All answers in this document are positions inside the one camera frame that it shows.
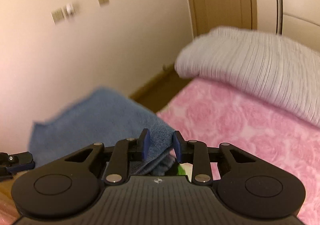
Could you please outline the wall switch and socket panel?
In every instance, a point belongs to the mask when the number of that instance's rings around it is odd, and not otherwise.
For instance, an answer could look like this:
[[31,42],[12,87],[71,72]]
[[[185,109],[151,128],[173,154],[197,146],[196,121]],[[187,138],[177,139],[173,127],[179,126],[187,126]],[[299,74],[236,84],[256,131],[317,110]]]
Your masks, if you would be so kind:
[[53,23],[56,25],[64,20],[70,20],[80,11],[78,3],[68,3],[50,13]]

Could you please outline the white wardrobe with black lines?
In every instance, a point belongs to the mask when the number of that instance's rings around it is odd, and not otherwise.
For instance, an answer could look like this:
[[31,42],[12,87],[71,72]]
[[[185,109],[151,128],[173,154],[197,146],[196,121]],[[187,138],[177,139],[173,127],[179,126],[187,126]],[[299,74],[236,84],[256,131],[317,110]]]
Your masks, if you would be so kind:
[[319,0],[257,0],[257,29],[319,50]]

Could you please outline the green folded garment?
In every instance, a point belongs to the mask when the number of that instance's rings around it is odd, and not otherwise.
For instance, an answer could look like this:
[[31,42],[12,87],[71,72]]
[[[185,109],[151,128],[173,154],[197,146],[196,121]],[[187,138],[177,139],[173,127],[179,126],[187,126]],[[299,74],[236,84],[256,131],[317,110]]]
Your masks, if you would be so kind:
[[177,165],[177,176],[185,176],[186,172],[181,164]]

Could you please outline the cream folded garment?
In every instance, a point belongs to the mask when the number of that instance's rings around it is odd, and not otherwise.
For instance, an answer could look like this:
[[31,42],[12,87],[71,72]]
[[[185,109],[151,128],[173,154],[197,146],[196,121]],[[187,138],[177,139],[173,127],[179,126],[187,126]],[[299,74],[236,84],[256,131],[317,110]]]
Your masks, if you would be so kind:
[[180,167],[183,169],[183,173],[187,175],[189,181],[191,182],[193,165],[189,163],[183,163],[183,164],[180,164]]

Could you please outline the striped grey pink duvet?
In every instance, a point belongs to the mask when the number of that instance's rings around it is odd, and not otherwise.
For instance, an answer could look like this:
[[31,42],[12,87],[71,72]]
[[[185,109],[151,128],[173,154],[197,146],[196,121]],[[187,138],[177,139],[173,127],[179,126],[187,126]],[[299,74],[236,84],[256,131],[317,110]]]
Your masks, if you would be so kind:
[[319,126],[319,53],[292,39],[215,27],[181,50],[175,71],[226,83]]

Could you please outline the pink floral bed blanket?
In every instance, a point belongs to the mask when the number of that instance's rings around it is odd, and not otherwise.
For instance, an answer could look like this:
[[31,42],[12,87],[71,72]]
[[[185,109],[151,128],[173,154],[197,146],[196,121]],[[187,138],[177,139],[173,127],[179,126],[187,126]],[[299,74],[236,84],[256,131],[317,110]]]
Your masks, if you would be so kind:
[[319,224],[319,128],[223,83],[195,79],[158,113],[184,139],[231,143],[297,176],[299,218]]

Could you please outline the blue denim jeans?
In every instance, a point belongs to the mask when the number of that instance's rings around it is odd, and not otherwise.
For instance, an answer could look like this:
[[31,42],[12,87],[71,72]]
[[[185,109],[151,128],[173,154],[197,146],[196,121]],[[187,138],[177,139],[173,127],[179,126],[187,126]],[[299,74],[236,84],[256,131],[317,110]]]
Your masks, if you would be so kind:
[[119,140],[138,138],[143,129],[150,132],[147,158],[132,163],[129,173],[175,173],[177,161],[170,153],[174,129],[152,111],[108,88],[95,90],[46,122],[34,123],[28,151],[38,168],[96,142],[114,146]]

